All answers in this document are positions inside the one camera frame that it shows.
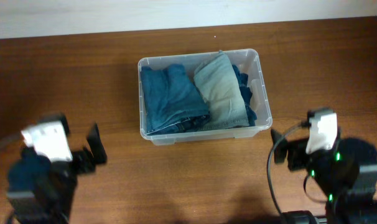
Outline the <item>navy blue garment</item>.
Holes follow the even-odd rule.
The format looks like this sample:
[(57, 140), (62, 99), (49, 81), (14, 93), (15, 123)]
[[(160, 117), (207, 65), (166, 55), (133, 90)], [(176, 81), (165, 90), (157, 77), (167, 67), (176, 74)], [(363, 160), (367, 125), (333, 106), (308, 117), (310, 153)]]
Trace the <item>navy blue garment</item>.
[(238, 81), (238, 86), (241, 92), (241, 96), (245, 103), (249, 126), (255, 126), (257, 115), (250, 107), (250, 102), (251, 102), (253, 93), (250, 90), (250, 87), (248, 87), (248, 75), (246, 73), (241, 73), (239, 68), (236, 65), (232, 65), (232, 67), (235, 72), (236, 79)]

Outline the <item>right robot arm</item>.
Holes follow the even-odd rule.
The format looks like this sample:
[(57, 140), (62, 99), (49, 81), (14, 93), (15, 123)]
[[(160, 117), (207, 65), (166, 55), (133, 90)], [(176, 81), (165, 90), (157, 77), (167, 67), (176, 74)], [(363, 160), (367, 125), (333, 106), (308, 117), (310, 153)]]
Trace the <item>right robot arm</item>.
[(307, 210), (279, 212), (281, 223), (377, 223), (377, 149), (358, 138), (341, 138), (337, 114), (330, 108), (310, 110), (307, 119), (284, 133), (271, 130), (271, 163), (306, 170), (325, 200), (325, 215)]

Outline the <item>dark blue jeans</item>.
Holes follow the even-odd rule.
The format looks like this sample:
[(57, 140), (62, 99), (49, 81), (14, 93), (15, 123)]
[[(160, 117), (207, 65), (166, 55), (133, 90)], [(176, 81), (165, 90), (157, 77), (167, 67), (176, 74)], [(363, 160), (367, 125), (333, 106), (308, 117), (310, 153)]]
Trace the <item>dark blue jeans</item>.
[(198, 131), (211, 118), (208, 105), (181, 64), (160, 70), (142, 67), (148, 135)]

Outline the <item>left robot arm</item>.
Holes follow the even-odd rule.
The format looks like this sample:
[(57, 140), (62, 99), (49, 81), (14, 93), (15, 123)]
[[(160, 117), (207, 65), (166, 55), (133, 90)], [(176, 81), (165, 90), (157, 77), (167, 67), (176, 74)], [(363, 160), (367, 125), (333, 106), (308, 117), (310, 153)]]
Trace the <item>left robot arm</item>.
[(6, 197), (13, 210), (8, 223), (69, 223), (78, 176), (94, 173), (108, 156), (94, 124), (88, 145), (71, 151), (64, 114), (55, 114), (21, 131), (21, 158), (9, 169)]

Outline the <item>light blue jeans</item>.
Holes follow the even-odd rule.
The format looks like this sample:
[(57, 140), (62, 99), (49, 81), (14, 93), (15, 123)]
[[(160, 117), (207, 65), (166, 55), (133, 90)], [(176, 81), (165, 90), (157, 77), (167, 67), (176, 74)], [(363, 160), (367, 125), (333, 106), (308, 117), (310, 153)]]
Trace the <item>light blue jeans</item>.
[(202, 62), (194, 70), (193, 80), (210, 113), (202, 131), (249, 126), (244, 99), (226, 53), (220, 51)]

